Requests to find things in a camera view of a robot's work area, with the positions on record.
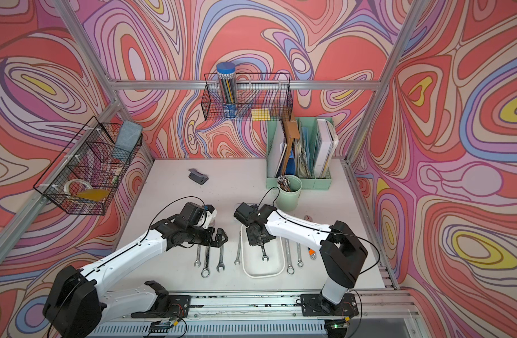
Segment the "small silver wrench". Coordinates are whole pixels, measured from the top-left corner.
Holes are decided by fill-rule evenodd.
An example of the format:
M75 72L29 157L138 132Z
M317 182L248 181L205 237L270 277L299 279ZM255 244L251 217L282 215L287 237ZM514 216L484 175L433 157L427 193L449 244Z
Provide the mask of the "small silver wrench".
M195 268L199 268L202 265L201 253L202 253L202 247L200 245L197 245L196 246L196 258L194 261Z

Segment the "white plastic storage box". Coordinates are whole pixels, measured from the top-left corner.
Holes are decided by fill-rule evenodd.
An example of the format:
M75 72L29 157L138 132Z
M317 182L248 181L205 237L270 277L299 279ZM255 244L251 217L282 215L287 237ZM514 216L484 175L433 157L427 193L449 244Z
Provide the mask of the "white plastic storage box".
M263 252L260 246L249 244L245 226L240 227L242 241L242 267L244 273L253 279L276 277L283 273L287 267L282 239L277 237L265 243L264 249L268 261L263 260Z

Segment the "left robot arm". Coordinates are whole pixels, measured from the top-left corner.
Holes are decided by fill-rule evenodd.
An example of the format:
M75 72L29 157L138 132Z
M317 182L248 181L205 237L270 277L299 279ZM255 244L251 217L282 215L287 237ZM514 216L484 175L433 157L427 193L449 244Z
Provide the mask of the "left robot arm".
M168 291L154 280L130 290L113 292L111 288L147 261L184 243L222 246L227 235L211 226L216 215L210 204L188 202L178 214L154 218L143 235L122 249L81 268L63 268L42 310L49 327L63 337L86 337L98 325L127 314L141 318L183 315L183 307L172 305Z

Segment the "short silver wrench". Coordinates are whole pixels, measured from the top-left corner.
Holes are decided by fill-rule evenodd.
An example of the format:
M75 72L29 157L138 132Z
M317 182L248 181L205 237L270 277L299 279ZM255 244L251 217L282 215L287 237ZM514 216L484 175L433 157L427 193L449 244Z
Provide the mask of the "short silver wrench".
M299 268L302 268L304 266L304 263L302 260L302 246L300 243L297 243L297 266Z

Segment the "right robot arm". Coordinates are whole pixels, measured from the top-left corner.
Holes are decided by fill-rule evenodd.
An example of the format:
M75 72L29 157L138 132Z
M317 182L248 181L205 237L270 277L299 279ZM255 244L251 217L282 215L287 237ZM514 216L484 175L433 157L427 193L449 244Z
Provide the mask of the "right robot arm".
M282 237L319 252L328 276L321 290L324 303L340 304L346 292L357 284L368 251L362 244L363 239L346 223L313 223L269 204L252 206L244 202L236 208L234 217L246 228L251 246Z

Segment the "orange handled adjustable wrench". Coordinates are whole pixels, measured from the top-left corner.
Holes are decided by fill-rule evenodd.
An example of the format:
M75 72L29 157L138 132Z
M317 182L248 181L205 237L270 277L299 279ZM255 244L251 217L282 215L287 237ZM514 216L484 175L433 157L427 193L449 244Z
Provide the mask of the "orange handled adjustable wrench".
M309 215L305 215L304 217L305 221L309 221L309 222L312 222L313 221L313 218L310 217ZM308 248L308 252L309 252L309 257L311 260L316 260L316 252L311 249L311 248Z

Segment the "thin silver wrench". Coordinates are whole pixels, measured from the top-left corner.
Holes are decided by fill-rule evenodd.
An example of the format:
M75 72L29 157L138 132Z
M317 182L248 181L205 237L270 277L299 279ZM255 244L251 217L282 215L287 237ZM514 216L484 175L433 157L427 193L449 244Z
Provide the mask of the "thin silver wrench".
M241 254L242 254L242 233L239 232L237 236L237 250L236 250L236 257L234 260L234 264L236 266L239 266L241 264Z

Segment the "long silver combination wrench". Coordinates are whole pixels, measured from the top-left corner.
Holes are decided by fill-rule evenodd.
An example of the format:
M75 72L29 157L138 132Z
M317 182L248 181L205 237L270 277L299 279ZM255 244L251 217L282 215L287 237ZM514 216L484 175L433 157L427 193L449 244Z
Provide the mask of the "long silver combination wrench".
M210 250L211 250L211 247L207 246L206 251L205 251L205 257L204 257L204 267L201 272L201 276L203 278L207 278L210 276L210 268L209 268Z

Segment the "silver end wrench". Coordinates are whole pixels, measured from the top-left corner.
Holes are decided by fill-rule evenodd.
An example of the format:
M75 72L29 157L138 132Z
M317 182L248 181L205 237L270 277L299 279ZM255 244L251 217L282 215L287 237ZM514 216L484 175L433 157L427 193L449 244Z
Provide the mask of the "silver end wrench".
M226 266L224 264L224 246L220 246L218 264L216 266L216 270L218 273L220 273L220 272L223 272L225 269L226 269Z

